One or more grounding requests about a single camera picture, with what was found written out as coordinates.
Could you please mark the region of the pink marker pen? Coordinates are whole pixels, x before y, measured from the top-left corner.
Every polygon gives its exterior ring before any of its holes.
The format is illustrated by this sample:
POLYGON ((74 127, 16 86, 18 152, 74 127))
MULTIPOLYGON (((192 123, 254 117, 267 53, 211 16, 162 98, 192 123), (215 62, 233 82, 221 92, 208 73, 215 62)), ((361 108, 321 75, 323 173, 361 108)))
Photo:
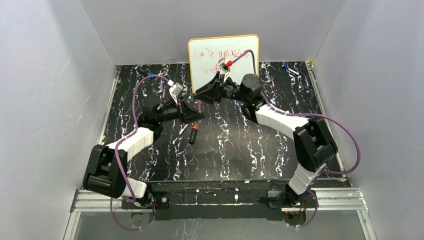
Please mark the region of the pink marker pen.
POLYGON ((202 112, 202 101, 201 100, 197 101, 197 109, 200 113, 202 112))

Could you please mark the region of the white green-tipped pen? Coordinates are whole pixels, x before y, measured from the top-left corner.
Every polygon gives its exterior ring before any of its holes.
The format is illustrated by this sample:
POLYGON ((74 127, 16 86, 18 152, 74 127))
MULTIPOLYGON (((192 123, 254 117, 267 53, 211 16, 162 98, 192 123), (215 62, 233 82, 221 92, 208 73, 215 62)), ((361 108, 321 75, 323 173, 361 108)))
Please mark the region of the white green-tipped pen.
POLYGON ((188 126, 189 126, 189 124, 184 124, 184 125, 181 126, 181 129, 178 132, 178 136, 179 137, 181 137, 184 134, 184 132, 186 131, 186 129, 188 128, 188 126))

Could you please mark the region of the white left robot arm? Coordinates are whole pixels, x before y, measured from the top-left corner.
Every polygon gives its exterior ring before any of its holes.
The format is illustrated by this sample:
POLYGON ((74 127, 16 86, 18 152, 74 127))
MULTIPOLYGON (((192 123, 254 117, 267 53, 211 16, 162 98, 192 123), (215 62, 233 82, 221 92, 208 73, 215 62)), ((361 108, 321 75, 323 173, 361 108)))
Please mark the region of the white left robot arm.
POLYGON ((186 126, 204 117, 183 98, 145 105, 131 133, 113 143, 97 144, 92 148, 83 188, 113 199, 123 197, 135 201, 144 198, 148 185, 127 176, 128 161, 159 139, 164 122, 179 120, 186 126))

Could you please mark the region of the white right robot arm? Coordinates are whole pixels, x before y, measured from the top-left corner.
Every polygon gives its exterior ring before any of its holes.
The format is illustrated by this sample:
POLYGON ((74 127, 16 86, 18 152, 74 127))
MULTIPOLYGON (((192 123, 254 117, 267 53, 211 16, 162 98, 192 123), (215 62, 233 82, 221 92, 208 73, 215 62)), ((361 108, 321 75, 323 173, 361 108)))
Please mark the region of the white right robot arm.
POLYGON ((268 103, 260 78, 253 73, 245 74, 240 84, 224 81, 224 76, 217 73, 194 97, 211 105, 219 103, 222 98, 242 102, 241 110, 248 120, 291 137, 298 165, 283 193, 275 197, 284 205, 301 203, 313 181, 338 152, 323 118, 292 116, 268 103))

